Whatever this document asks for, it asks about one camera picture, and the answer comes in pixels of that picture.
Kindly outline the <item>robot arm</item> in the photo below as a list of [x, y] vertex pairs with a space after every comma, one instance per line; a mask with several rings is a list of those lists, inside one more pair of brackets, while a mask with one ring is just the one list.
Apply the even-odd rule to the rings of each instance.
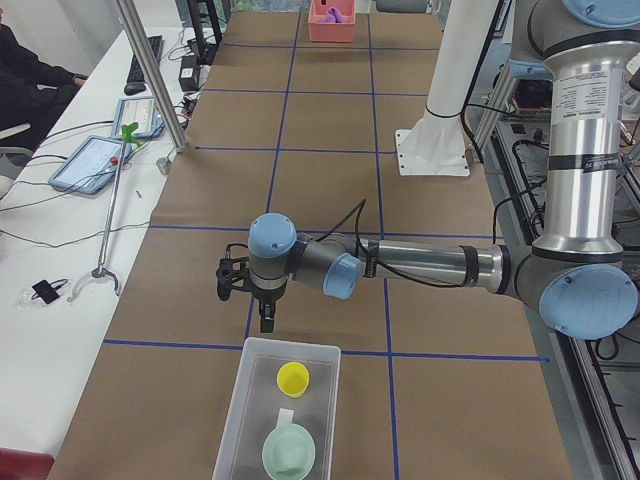
[[312, 238], [288, 217], [266, 213], [251, 224], [239, 271], [219, 277], [219, 296], [250, 293], [260, 329], [269, 333], [289, 281], [347, 299], [362, 278], [402, 278], [516, 298], [573, 338], [614, 334], [639, 305], [611, 234], [623, 77], [638, 50], [635, 1], [517, 3], [512, 65], [518, 74], [552, 81], [543, 232], [531, 245], [444, 247], [337, 230]]

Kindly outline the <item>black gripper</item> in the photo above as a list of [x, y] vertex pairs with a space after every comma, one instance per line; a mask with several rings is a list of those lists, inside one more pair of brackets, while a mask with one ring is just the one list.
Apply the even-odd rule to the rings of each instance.
[[254, 297], [259, 301], [260, 331], [272, 333], [275, 325], [276, 302], [284, 295], [285, 286], [276, 289], [257, 287]]

